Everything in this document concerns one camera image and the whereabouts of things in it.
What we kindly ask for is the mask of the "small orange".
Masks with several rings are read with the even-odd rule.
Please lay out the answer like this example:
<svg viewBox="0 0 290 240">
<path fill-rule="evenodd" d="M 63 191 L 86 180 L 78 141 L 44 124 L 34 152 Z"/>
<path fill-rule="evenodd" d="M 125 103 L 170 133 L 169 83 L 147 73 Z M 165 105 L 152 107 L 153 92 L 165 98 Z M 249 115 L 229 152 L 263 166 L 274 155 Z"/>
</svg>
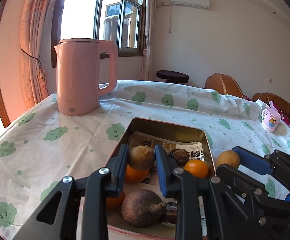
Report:
<svg viewBox="0 0 290 240">
<path fill-rule="evenodd" d="M 125 198 L 125 192 L 122 191 L 117 198 L 106 198 L 106 211 L 111 212 L 121 208 Z"/>
<path fill-rule="evenodd" d="M 184 170 L 189 172 L 195 177 L 206 178 L 208 174 L 208 165 L 201 160 L 189 160 L 185 166 Z"/>
</svg>

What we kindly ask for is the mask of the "yellowish longan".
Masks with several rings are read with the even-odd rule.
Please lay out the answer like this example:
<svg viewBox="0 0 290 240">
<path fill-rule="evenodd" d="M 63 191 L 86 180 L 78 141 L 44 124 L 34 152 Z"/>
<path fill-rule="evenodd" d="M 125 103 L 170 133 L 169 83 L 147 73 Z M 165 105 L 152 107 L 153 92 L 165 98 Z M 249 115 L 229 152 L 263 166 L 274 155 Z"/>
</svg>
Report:
<svg viewBox="0 0 290 240">
<path fill-rule="evenodd" d="M 239 155 L 232 151 L 232 150 L 227 150 L 222 152 L 217 160 L 216 160 L 216 167 L 223 165 L 223 164 L 228 164 L 233 168 L 238 168 L 240 166 L 240 157 Z"/>
</svg>

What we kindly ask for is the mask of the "large orange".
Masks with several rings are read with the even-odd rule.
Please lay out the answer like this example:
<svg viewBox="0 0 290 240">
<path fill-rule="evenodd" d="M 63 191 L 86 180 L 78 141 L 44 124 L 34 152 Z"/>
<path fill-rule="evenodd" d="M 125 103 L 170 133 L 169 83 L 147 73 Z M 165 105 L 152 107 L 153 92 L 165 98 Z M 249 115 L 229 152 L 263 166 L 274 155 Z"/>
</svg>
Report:
<svg viewBox="0 0 290 240">
<path fill-rule="evenodd" d="M 138 171 L 127 165 L 125 174 L 125 183 L 127 184 L 138 184 L 145 180 L 148 176 L 149 170 Z"/>
</svg>

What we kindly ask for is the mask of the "brown passion fruit with stem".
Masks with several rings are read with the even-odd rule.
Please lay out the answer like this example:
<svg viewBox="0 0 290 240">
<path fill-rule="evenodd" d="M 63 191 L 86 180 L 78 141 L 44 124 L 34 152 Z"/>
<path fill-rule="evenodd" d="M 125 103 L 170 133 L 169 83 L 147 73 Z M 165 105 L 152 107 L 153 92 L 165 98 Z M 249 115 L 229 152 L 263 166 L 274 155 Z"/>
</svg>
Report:
<svg viewBox="0 0 290 240">
<path fill-rule="evenodd" d="M 122 218 L 136 228 L 149 228 L 161 222 L 167 203 L 153 191 L 140 189 L 128 194 L 122 203 Z"/>
</svg>

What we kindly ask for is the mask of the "dark water chestnut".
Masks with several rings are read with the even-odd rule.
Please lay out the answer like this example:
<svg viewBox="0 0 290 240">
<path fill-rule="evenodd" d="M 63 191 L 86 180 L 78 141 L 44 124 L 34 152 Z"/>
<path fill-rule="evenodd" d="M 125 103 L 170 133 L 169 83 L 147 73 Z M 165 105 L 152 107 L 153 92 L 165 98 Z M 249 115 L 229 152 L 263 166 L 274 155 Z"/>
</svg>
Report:
<svg viewBox="0 0 290 240">
<path fill-rule="evenodd" d="M 184 167 L 189 161 L 187 151 L 182 148 L 175 148 L 171 150 L 168 156 L 176 161 L 178 167 Z"/>
</svg>

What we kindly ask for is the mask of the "pink metal tin box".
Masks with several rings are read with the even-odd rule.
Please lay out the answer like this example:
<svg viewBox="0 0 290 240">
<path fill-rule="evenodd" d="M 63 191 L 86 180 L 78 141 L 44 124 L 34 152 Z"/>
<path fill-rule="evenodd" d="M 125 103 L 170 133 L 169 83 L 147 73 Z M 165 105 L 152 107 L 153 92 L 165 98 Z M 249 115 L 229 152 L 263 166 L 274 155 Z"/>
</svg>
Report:
<svg viewBox="0 0 290 240">
<path fill-rule="evenodd" d="M 154 121 L 149 119 L 134 118 L 127 130 L 124 132 L 121 138 L 126 139 L 134 132 L 141 132 L 148 135 L 153 135 L 158 138 L 167 139 L 176 142 L 193 142 L 199 141 L 202 143 L 203 152 L 208 153 L 210 156 L 207 158 L 207 165 L 209 171 L 207 174 L 207 179 L 214 176 L 214 164 L 210 152 L 210 146 L 207 141 L 206 134 L 201 129 L 190 128 L 186 126 L 180 126 L 176 124 L 170 124 L 167 122 Z M 204 205 L 202 198 L 199 198 L 200 212 L 201 212 L 201 225 L 202 225 L 202 239 L 208 239 L 206 231 L 206 218 L 204 213 Z M 123 239 L 129 239 L 125 235 L 121 235 Z"/>
</svg>

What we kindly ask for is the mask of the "pink cartoon cup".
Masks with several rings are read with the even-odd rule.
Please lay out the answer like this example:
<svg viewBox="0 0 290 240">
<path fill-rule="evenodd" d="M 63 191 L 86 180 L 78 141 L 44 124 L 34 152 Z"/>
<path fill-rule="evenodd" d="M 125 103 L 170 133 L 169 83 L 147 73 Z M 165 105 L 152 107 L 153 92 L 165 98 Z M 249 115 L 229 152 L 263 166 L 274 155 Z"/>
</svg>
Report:
<svg viewBox="0 0 290 240">
<path fill-rule="evenodd" d="M 261 125 L 270 133 L 274 133 L 280 120 L 281 115 L 275 108 L 266 107 L 261 113 Z"/>
</svg>

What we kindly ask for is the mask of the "printed paper sheet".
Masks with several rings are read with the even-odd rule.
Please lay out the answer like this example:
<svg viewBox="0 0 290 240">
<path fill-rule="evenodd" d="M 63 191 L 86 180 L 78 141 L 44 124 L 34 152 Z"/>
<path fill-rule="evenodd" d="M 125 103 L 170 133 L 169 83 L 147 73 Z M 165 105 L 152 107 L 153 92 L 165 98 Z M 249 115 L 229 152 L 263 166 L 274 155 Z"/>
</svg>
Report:
<svg viewBox="0 0 290 240">
<path fill-rule="evenodd" d="M 118 151 L 122 144 L 129 146 L 129 149 L 140 145 L 154 148 L 155 145 L 161 144 L 164 150 L 169 153 L 171 150 L 181 148 L 187 151 L 188 155 L 194 154 L 196 159 L 207 161 L 210 156 L 203 152 L 202 143 L 199 141 L 193 142 L 176 142 L 167 139 L 155 137 L 141 132 L 134 132 L 126 139 L 122 138 L 117 144 L 112 157 L 118 155 Z M 150 190 L 156 193 L 165 202 L 172 202 L 171 198 L 167 199 L 162 196 L 159 187 L 159 179 L 156 171 L 156 166 L 150 168 L 148 176 L 139 183 L 125 183 L 123 191 L 125 194 L 130 194 L 136 190 Z M 129 225 L 122 217 L 121 208 L 108 212 L 108 230 L 112 233 L 125 235 L 131 238 L 140 239 L 173 239 L 175 235 L 176 225 L 172 223 L 162 222 L 149 228 L 135 228 Z"/>
</svg>

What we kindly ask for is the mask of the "brown leather sofa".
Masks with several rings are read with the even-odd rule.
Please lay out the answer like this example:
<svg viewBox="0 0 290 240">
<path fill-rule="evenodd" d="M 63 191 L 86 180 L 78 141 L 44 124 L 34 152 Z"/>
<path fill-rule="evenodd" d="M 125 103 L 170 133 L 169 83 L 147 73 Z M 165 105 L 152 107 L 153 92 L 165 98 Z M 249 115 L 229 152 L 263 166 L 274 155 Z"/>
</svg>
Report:
<svg viewBox="0 0 290 240">
<path fill-rule="evenodd" d="M 280 96 L 275 95 L 270 92 L 256 93 L 253 96 L 253 101 L 257 101 L 257 100 L 263 101 L 268 106 L 270 106 L 269 101 L 274 102 L 283 111 L 283 113 L 287 114 L 290 117 L 290 103 L 284 100 L 283 98 L 281 98 Z"/>
</svg>

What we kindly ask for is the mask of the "pink electric kettle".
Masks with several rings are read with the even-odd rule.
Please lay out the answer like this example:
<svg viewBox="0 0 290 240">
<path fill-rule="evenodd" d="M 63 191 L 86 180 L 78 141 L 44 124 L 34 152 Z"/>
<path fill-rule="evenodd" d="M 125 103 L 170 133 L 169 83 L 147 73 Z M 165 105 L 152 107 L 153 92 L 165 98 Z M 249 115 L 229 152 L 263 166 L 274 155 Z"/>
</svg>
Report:
<svg viewBox="0 0 290 240">
<path fill-rule="evenodd" d="M 61 114 L 86 115 L 99 107 L 99 97 L 117 83 L 118 48 L 112 41 L 91 38 L 60 40 L 55 47 L 57 106 Z M 99 87 L 100 58 L 109 55 L 109 81 Z"/>
</svg>

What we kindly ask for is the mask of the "brown leather chair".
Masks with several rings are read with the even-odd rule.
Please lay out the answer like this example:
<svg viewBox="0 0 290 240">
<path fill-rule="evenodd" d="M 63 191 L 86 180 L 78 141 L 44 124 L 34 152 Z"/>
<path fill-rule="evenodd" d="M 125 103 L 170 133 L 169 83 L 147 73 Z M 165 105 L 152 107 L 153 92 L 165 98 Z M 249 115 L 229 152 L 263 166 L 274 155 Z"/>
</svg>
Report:
<svg viewBox="0 0 290 240">
<path fill-rule="evenodd" d="M 228 75 L 214 73 L 205 81 L 205 89 L 214 89 L 222 95 L 233 95 L 244 98 L 243 92 L 236 80 Z"/>
</svg>

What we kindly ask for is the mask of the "pink curtain right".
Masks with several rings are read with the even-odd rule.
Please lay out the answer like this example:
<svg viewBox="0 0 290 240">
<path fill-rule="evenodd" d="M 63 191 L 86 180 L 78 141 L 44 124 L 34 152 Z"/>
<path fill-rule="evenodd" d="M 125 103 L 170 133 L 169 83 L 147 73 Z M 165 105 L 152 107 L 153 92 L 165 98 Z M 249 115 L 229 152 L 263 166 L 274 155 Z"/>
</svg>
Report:
<svg viewBox="0 0 290 240">
<path fill-rule="evenodd" d="M 153 57 L 152 57 L 152 38 L 154 36 L 157 0 L 146 0 L 145 7 L 145 47 L 143 50 L 143 62 L 141 69 L 141 79 L 150 81 L 152 77 Z"/>
</svg>

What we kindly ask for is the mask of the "pink curtain left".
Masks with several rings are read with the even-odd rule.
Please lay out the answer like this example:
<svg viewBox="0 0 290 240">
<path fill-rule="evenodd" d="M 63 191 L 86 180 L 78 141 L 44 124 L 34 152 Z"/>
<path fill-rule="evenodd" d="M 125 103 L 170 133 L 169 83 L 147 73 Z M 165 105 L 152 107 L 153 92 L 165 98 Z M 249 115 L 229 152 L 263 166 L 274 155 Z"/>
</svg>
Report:
<svg viewBox="0 0 290 240">
<path fill-rule="evenodd" d="M 56 0 L 25 0 L 20 23 L 20 74 L 26 109 L 48 97 L 47 72 L 40 61 L 46 20 Z"/>
</svg>

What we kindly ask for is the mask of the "white air conditioner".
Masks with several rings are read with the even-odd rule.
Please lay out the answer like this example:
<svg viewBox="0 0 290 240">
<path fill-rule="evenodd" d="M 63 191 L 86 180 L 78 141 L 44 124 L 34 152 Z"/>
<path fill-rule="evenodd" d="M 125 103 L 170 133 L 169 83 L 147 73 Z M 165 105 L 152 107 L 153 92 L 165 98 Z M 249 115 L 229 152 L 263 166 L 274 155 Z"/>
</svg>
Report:
<svg viewBox="0 0 290 240">
<path fill-rule="evenodd" d="M 210 9 L 210 0 L 171 0 L 172 4 L 183 7 Z"/>
</svg>

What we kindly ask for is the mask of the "window with frame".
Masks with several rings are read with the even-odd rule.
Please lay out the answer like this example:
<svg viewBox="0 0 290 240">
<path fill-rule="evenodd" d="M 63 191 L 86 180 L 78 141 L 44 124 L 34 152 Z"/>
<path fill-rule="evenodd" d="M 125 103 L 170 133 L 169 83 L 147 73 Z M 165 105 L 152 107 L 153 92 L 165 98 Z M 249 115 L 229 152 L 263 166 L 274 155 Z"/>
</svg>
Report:
<svg viewBox="0 0 290 240">
<path fill-rule="evenodd" d="M 54 47 L 66 38 L 112 41 L 120 57 L 142 56 L 145 44 L 145 0 L 56 0 L 51 29 Z"/>
</svg>

